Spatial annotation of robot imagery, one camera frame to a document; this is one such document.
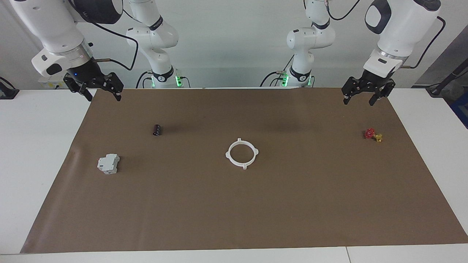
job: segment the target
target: table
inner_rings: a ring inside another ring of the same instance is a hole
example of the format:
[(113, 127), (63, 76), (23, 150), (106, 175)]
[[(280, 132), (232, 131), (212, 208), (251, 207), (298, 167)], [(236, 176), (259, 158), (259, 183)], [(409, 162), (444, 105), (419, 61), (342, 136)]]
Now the table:
[[(447, 201), (468, 232), (468, 131), (442, 99), (422, 89), (389, 97)], [(89, 103), (66, 90), (22, 91), (0, 101), (0, 254), (19, 253)], [(30, 175), (40, 174), (33, 178)], [(468, 244), (212, 251), (4, 255), (2, 262), (468, 262)]]

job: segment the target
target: robotic arm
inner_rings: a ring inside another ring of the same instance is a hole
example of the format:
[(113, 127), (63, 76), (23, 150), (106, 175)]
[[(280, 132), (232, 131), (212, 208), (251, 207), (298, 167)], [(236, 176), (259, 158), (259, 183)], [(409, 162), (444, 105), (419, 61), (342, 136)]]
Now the robotic arm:
[(290, 31), (287, 37), (289, 48), (294, 50), (294, 61), (287, 71), (287, 86), (307, 85), (314, 63), (310, 50), (331, 46), (335, 41), (324, 0), (307, 0), (306, 15), (312, 20), (312, 26)]
[(152, 79), (156, 88), (176, 88), (182, 81), (172, 66), (169, 55), (162, 49), (177, 45), (177, 31), (165, 22), (154, 0), (130, 0), (135, 19), (143, 25), (128, 29), (127, 36), (138, 41), (140, 52), (149, 60), (153, 72)]
[(361, 92), (374, 92), (371, 106), (390, 95), (395, 87), (392, 75), (434, 24), (440, 5), (440, 0), (375, 0), (370, 5), (366, 25), (380, 40), (364, 64), (361, 78), (350, 77), (343, 86), (344, 104)]
[(113, 24), (121, 17), (122, 0), (74, 0), (76, 10), (63, 0), (10, 0), (29, 30), (44, 49), (33, 59), (44, 77), (67, 70), (64, 81), (72, 92), (93, 98), (87, 88), (101, 88), (120, 101), (124, 85), (115, 73), (104, 75), (75, 22), (90, 20)]

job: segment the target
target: small dark cylinder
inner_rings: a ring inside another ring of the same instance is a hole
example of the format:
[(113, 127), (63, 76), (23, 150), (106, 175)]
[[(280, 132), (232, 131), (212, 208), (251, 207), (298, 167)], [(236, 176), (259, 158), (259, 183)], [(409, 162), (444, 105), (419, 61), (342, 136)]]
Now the small dark cylinder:
[(153, 135), (154, 136), (160, 136), (161, 135), (161, 126), (159, 124), (156, 124), (154, 126)]

